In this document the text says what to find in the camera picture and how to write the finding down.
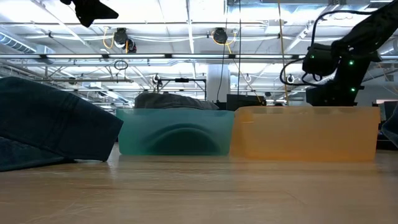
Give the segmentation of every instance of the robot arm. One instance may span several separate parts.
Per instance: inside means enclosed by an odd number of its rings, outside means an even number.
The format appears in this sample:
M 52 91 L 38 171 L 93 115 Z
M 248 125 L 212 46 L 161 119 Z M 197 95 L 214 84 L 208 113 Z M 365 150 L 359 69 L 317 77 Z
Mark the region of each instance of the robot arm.
M 349 34 L 334 41 L 332 45 L 312 44 L 303 60 L 303 71 L 320 77 L 329 76 L 334 71 L 336 74 L 328 83 L 307 90 L 307 102 L 313 106 L 356 105 L 354 100 L 358 90 L 363 89 L 361 82 L 370 62 L 381 61 L 376 50 L 397 28 L 398 0 L 394 0 L 372 12 L 368 18 L 354 26 Z

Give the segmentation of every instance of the cloth in bin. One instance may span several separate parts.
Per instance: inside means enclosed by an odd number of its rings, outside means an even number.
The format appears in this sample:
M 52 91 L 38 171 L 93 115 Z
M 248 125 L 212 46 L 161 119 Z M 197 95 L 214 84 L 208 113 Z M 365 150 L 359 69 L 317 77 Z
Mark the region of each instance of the cloth in bin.
M 135 108 L 193 108 L 199 110 L 218 110 L 218 107 L 209 101 L 200 101 L 188 96 L 159 93 L 141 93 L 136 97 Z
M 106 161 L 123 122 L 81 98 L 0 79 L 0 171 L 74 159 Z
M 382 125 L 381 131 L 398 147 L 398 105 L 394 109 L 392 116 Z

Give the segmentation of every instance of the wall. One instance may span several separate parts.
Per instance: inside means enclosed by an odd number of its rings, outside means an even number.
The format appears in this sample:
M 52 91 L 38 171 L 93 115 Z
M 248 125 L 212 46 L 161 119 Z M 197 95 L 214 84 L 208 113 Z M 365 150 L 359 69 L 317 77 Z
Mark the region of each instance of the wall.
M 395 92 L 393 87 L 386 86 L 390 91 Z M 372 106 L 376 100 L 394 100 L 398 99 L 398 93 L 393 94 L 382 86 L 366 86 L 364 90 L 360 90 L 355 99 L 358 106 Z

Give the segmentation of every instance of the table surface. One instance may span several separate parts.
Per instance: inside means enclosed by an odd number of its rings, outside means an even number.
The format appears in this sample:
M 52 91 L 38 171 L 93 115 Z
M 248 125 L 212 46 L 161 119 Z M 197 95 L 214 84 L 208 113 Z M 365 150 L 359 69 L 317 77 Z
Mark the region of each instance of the table surface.
M 398 223 L 398 153 L 372 163 L 131 157 L 0 173 L 0 223 Z

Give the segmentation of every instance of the yellow cable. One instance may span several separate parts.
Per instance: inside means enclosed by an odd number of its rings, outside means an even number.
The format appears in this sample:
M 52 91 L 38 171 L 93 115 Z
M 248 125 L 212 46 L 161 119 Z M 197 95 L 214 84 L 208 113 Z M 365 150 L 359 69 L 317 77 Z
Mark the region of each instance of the yellow cable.
M 214 31 L 211 33 L 211 38 L 213 39 L 214 43 L 216 43 L 216 44 L 218 44 L 218 45 L 227 45 L 227 46 L 228 46 L 229 44 L 232 44 L 233 42 L 235 42 L 236 34 L 234 34 L 234 39 L 231 40 L 231 42 L 225 43 L 225 44 L 219 44 L 219 43 L 217 43 L 217 41 L 214 39 Z
M 381 70 L 383 71 L 384 77 L 385 77 L 386 80 L 388 81 L 388 77 L 387 77 L 387 75 L 386 75 L 386 73 L 385 73 L 385 71 L 384 71 L 384 68 L 381 67 L 381 64 L 380 64 L 380 63 L 378 63 L 377 65 L 379 66 L 379 68 L 381 68 Z M 396 87 L 395 87 L 394 85 L 391 85 L 391 86 L 392 86 L 392 88 L 398 93 L 398 90 L 396 89 Z
M 232 54 L 231 47 L 229 47 L 229 45 L 227 45 L 227 47 L 228 47 L 228 50 L 229 50 L 229 54 Z
M 279 30 L 280 30 L 280 46 L 282 48 L 282 65 L 285 66 L 285 50 L 284 50 L 284 35 L 282 33 L 282 16 L 280 14 L 280 0 L 278 0 L 278 10 L 279 10 Z M 284 70 L 284 78 L 286 80 L 286 70 Z M 289 105 L 289 96 L 287 94 L 287 85 L 285 85 L 285 99 L 287 106 Z
M 216 44 L 218 44 L 218 45 L 226 45 L 227 48 L 228 48 L 228 50 L 229 50 L 229 54 L 232 54 L 231 47 L 229 47 L 229 45 L 236 41 L 236 34 L 234 34 L 234 39 L 233 39 L 230 43 L 225 43 L 225 44 L 219 44 L 219 43 L 217 43 L 216 40 L 214 39 L 214 35 L 213 35 L 213 34 L 214 34 L 214 31 L 213 31 L 213 33 L 211 33 L 211 36 L 212 36 L 212 39 L 213 39 L 214 43 L 216 43 Z M 235 59 L 234 59 L 234 63 L 235 63 L 236 68 L 238 68 L 238 70 L 239 70 L 239 66 L 238 66 L 238 64 L 235 62 Z M 262 104 L 262 101 L 261 101 L 260 97 L 257 95 L 257 92 L 254 91 L 253 87 L 252 87 L 252 86 L 250 85 L 250 83 L 245 79 L 244 75 L 242 74 L 242 72 L 241 72 L 240 70 L 239 70 L 239 75 L 241 75 L 241 76 L 243 77 L 244 81 L 248 84 L 248 86 L 250 87 L 250 89 L 251 89 L 251 90 L 254 92 L 254 94 L 256 95 L 256 97 L 257 97 L 257 99 L 259 100 L 260 104 Z
M 235 59 L 234 59 L 234 63 L 235 63 L 236 68 L 238 68 L 238 70 L 239 70 L 239 66 L 238 66 L 238 64 L 235 62 Z M 260 100 L 259 95 L 257 95 L 257 92 L 254 91 L 253 87 L 252 87 L 252 86 L 249 84 L 249 82 L 245 79 L 244 75 L 242 74 L 242 72 L 241 72 L 240 70 L 239 70 L 239 74 L 242 75 L 244 81 L 249 85 L 250 89 L 254 92 L 254 94 L 256 94 L 256 97 L 257 97 L 257 99 L 259 100 L 260 104 L 262 104 L 262 101 Z
M 104 38 L 103 38 L 102 42 L 104 43 L 104 46 L 105 46 L 107 49 L 112 49 L 112 47 L 113 47 L 113 42 L 114 42 L 114 33 L 115 33 L 115 32 L 113 32 L 113 34 L 112 34 L 112 44 L 111 44 L 110 47 L 108 47 L 108 46 L 106 45 L 106 43 L 105 43 L 105 37 L 106 37 L 106 32 L 107 32 L 107 31 L 108 31 L 108 28 L 105 27 Z

